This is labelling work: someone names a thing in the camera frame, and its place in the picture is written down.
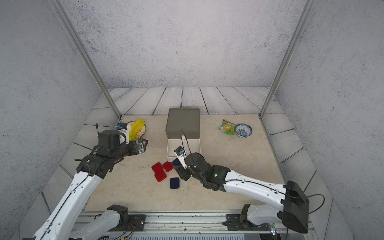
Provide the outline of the white drawer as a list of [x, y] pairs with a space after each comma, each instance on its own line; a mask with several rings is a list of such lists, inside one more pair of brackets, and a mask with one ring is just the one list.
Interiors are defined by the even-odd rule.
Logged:
[[200, 139], [191, 139], [191, 140], [182, 140], [182, 139], [169, 139], [168, 140], [168, 146], [167, 146], [167, 154], [166, 157], [168, 161], [173, 161], [174, 159], [177, 158], [177, 155], [175, 153], [175, 150], [178, 147], [182, 147], [185, 149], [187, 154], [190, 154], [191, 152], [193, 153], [202, 153], [201, 151], [201, 143]]

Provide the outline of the blue brooch box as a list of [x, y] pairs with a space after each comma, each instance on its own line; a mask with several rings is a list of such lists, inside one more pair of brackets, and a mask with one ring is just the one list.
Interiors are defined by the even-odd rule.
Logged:
[[181, 165], [179, 159], [177, 159], [177, 158], [174, 159], [174, 160], [172, 161], [172, 164], [173, 164], [174, 167], [175, 167], [175, 166], [180, 166], [180, 165]]
[[170, 178], [170, 189], [179, 189], [180, 188], [180, 179], [179, 178]]

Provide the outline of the grey top drawer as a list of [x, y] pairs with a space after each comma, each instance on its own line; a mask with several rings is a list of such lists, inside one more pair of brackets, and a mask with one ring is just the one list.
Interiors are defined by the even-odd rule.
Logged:
[[169, 109], [166, 124], [167, 139], [179, 139], [182, 134], [184, 134], [187, 139], [200, 138], [200, 109]]

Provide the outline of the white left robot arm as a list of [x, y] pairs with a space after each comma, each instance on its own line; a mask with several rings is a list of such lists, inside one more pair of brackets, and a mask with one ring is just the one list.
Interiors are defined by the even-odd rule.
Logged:
[[98, 145], [81, 159], [68, 190], [45, 221], [34, 233], [33, 240], [97, 240], [110, 230], [128, 232], [135, 226], [129, 210], [112, 205], [99, 217], [74, 231], [82, 209], [96, 187], [127, 156], [146, 151], [148, 140], [131, 141], [127, 130], [106, 130], [98, 134]]

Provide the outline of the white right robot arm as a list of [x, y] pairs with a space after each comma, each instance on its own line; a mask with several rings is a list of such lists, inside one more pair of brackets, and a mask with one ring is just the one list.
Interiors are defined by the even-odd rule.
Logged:
[[195, 178], [208, 190], [236, 193], [269, 205], [264, 210], [255, 205], [244, 205], [240, 217], [242, 225], [282, 223], [297, 233], [308, 233], [310, 201], [297, 183], [263, 182], [223, 166], [210, 165], [200, 153], [188, 155], [183, 148], [178, 148], [175, 153], [181, 163], [176, 171], [182, 180]]

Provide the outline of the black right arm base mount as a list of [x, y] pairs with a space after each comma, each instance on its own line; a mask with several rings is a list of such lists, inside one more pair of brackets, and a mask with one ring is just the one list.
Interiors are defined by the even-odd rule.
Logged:
[[247, 212], [250, 204], [243, 206], [240, 214], [227, 214], [226, 221], [222, 225], [226, 226], [228, 231], [267, 231], [269, 224], [255, 225], [247, 219]]

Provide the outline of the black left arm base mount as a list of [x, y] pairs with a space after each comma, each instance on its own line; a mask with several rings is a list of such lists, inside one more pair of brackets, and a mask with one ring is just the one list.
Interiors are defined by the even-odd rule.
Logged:
[[130, 214], [129, 209], [120, 205], [111, 205], [107, 208], [108, 211], [115, 211], [120, 214], [117, 225], [110, 229], [110, 232], [143, 232], [146, 215]]

